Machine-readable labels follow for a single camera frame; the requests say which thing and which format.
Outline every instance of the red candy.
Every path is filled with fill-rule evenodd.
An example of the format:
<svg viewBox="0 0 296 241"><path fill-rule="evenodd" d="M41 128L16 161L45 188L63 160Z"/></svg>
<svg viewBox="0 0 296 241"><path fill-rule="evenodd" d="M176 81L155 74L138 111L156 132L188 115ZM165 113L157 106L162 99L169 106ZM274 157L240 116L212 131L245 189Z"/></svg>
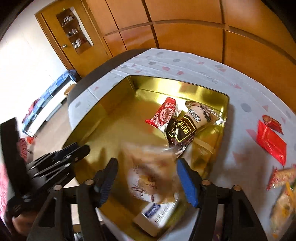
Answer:
<svg viewBox="0 0 296 241"><path fill-rule="evenodd" d="M175 113L176 108L176 100L168 97L158 109L153 118L150 120L145 120L145 122L156 128L160 128L161 126L169 122L169 120Z"/></svg>
<svg viewBox="0 0 296 241"><path fill-rule="evenodd" d="M262 118L263 118L264 123L268 127L270 127L271 129L283 134L283 131L281 129L281 124L277 120L273 119L272 117L270 117L268 115L263 115Z"/></svg>
<svg viewBox="0 0 296 241"><path fill-rule="evenodd" d="M287 144L262 121L258 122L257 143L280 164L285 165Z"/></svg>

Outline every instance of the door frame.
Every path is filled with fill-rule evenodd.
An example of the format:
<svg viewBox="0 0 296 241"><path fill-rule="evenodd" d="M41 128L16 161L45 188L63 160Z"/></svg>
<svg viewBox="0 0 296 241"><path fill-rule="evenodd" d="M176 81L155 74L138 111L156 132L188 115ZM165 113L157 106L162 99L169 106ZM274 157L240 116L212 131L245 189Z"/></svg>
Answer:
<svg viewBox="0 0 296 241"><path fill-rule="evenodd" d="M63 63L63 65L66 67L66 69L70 70L70 69L74 69L73 65L71 64L71 62L69 61L68 57L65 55L64 51L62 50L61 46L59 45L59 43L57 42L55 36L53 35L52 31L50 30L45 18L43 17L42 15L42 12L50 5L52 4L55 4L55 2L57 2L59 0L56 0L52 3L50 3L49 5L45 6L43 9L41 9L40 11L38 11L37 13L35 13L35 17L42 29L42 31L44 32L47 40L49 41L50 45L52 46L52 48L54 49L54 51L56 52L57 56L60 58L61 62ZM98 26L96 24L96 22L94 23L93 22L93 16L92 16L92 13L87 5L87 3L85 2L85 0L80 0L91 23L92 23L92 26L94 27L101 43L103 44L104 46L104 49L105 51L107 52L107 55L112 58L112 54L103 38L103 35L102 33L99 31L98 29Z"/></svg>

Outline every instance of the metal bolt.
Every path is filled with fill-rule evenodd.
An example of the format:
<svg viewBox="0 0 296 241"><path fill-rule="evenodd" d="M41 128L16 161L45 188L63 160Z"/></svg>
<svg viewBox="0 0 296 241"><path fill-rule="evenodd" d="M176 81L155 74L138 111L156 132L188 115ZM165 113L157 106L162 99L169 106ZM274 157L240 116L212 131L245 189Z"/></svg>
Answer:
<svg viewBox="0 0 296 241"><path fill-rule="evenodd" d="M54 190L55 191L59 191L59 190L61 190L63 187L62 187L62 185L55 185L54 186Z"/></svg>
<svg viewBox="0 0 296 241"><path fill-rule="evenodd" d="M242 190L242 188L239 186L239 185L234 185L233 186L233 190L235 190L235 191L241 191Z"/></svg>
<svg viewBox="0 0 296 241"><path fill-rule="evenodd" d="M211 182L209 181L209 180L203 180L202 181L202 184L204 185L204 186L209 186L209 185L211 185Z"/></svg>
<svg viewBox="0 0 296 241"><path fill-rule="evenodd" d="M85 181L85 184L90 186L90 185L93 185L94 181L92 179L88 179Z"/></svg>

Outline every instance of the white wall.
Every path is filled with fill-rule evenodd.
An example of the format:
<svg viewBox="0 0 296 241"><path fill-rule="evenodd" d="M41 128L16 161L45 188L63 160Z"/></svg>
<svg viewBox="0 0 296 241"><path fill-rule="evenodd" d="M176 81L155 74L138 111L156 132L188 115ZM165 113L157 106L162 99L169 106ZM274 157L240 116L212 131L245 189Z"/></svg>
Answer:
<svg viewBox="0 0 296 241"><path fill-rule="evenodd" d="M66 71L34 15L51 2L34 0L0 42L0 123L17 117L19 130L32 102Z"/></svg>

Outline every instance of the candy wrapper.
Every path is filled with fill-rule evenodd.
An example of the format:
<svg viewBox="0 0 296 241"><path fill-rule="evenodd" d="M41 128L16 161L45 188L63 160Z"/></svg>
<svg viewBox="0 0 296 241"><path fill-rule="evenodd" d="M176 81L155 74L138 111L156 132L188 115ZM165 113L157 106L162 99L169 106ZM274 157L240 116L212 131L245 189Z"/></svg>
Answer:
<svg viewBox="0 0 296 241"><path fill-rule="evenodd" d="M126 144L122 151L132 196L156 204L175 202L181 186L172 149Z"/></svg>
<svg viewBox="0 0 296 241"><path fill-rule="evenodd" d="M271 230L274 238L278 237L279 232L294 211L295 194L293 193L289 183L286 183L283 192L273 206L270 215Z"/></svg>
<svg viewBox="0 0 296 241"><path fill-rule="evenodd" d="M280 164L285 165L287 144L262 121L258 122L257 143Z"/></svg>
<svg viewBox="0 0 296 241"><path fill-rule="evenodd" d="M269 128L283 134L283 130L281 129L281 124L277 120L273 119L268 115L263 115L262 118L263 118L264 124L266 124Z"/></svg>
<svg viewBox="0 0 296 241"><path fill-rule="evenodd" d="M176 100L168 97L158 109L153 118L150 120L145 120L145 122L160 129L163 133L165 133L166 127L171 117L177 117L180 113L181 110L177 108Z"/></svg>
<svg viewBox="0 0 296 241"><path fill-rule="evenodd" d="M267 185L267 191L271 187L277 188L283 186L286 182L291 183L296 178L296 165L294 164L292 168L287 168L283 170L278 170L275 168L272 171L269 183Z"/></svg>
<svg viewBox="0 0 296 241"><path fill-rule="evenodd" d="M169 146L176 147L176 157L183 153L198 131L219 120L219 116L208 106L198 102L186 102L186 106L189 108L186 114L181 120L171 118L166 131Z"/></svg>

